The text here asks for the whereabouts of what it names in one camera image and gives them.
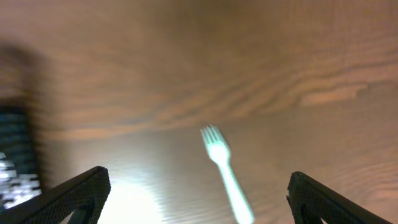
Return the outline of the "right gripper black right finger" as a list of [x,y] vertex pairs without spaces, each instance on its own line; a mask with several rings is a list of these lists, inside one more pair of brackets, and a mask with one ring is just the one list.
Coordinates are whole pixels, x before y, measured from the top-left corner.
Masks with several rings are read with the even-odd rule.
[[391,224],[303,172],[293,172],[287,201],[295,224]]

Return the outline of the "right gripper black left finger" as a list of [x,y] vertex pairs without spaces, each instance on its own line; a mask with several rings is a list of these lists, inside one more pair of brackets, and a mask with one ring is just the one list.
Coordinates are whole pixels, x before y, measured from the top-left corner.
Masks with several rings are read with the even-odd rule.
[[1,213],[2,224],[97,224],[111,191],[108,170],[96,166]]

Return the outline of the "mint green plastic fork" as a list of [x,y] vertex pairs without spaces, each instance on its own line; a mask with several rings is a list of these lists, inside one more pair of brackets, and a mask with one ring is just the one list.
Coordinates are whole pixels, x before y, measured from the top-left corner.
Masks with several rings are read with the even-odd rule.
[[218,166],[237,223],[253,224],[255,216],[233,173],[231,152],[221,131],[216,126],[209,125],[200,132],[209,158]]

